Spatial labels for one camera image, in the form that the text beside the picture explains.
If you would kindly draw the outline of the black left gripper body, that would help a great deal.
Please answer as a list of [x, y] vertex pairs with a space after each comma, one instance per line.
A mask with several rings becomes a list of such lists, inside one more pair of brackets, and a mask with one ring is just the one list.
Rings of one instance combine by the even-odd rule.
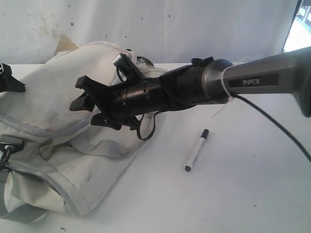
[[0, 92], [18, 92], [26, 91], [25, 84], [17, 80], [12, 75], [12, 70], [9, 65], [0, 64]]

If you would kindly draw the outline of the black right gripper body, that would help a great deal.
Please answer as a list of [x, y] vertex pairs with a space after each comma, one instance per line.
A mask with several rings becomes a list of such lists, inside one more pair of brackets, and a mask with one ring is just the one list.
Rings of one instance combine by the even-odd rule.
[[158, 83], [151, 79], [141, 81], [132, 86], [114, 85], [110, 100], [104, 112], [100, 112], [113, 122], [137, 129], [138, 115], [164, 110], [169, 106], [168, 95]]

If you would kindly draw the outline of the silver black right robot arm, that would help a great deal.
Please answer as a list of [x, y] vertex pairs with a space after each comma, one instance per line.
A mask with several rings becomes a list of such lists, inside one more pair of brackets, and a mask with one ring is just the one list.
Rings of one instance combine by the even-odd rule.
[[91, 124], [119, 130], [138, 128], [138, 115], [181, 111], [203, 104], [225, 104], [239, 94], [292, 94], [305, 117], [311, 115], [311, 49], [303, 48], [256, 61], [233, 65], [225, 59], [196, 59], [148, 78], [121, 53], [114, 62], [125, 81], [107, 86], [88, 76], [76, 88], [83, 94], [71, 111], [99, 109]]

